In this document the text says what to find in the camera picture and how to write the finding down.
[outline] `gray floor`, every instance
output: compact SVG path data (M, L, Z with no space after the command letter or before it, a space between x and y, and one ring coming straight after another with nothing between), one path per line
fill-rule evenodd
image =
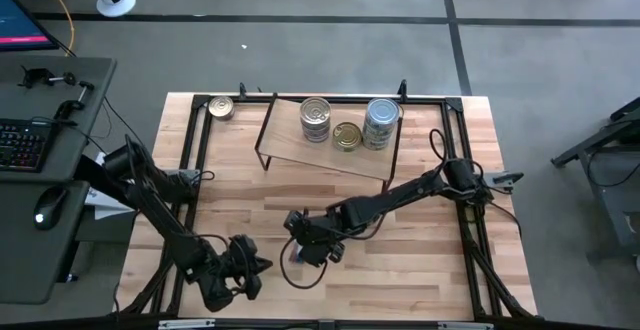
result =
M59 12L54 0L23 0ZM95 12L95 0L65 0ZM455 0L458 17L638 19L640 0ZM138 0L137 14L445 16L443 0ZM63 21L46 21L61 40ZM148 146L168 91L233 90L460 94L447 25L76 22L80 56L119 61L109 97ZM640 328L640 275L631 259L590 265L611 239L582 170L552 156L597 130L638 96L640 28L461 26L474 95L489 96L541 315ZM103 143L121 144L123 127ZM96 133L104 131L98 126ZM3 322L104 314L124 246L97 246L86 281L42 307L0 306ZM107 275L110 282L100 285Z

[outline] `computer mouse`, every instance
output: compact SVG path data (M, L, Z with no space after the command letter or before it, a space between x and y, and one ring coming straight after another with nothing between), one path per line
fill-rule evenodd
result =
M69 193L61 185L48 188L36 204L33 211L33 224L38 230L49 230L53 228L60 220L60 212L62 211L62 203Z

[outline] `tin can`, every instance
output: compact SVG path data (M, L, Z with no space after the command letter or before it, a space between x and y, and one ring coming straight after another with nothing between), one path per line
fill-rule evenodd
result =
M300 104L302 132L311 142L322 142L329 138L331 128L331 105L319 97L310 97Z
M333 128L333 146L344 152L351 152L360 146L362 133L358 125L343 122Z
M209 112L214 118L227 121L236 113L233 100L228 96L218 96L209 101Z
M362 144L370 150L382 150L389 145L400 109L389 99L375 99L367 105L367 114L362 127Z

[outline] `monitor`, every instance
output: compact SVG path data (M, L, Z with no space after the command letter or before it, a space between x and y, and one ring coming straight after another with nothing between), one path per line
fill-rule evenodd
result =
M18 0L0 0L0 52L58 49L53 36Z

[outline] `keyboard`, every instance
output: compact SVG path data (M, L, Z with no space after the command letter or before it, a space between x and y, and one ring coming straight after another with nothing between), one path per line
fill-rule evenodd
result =
M55 126L37 120L0 119L0 171L40 172Z

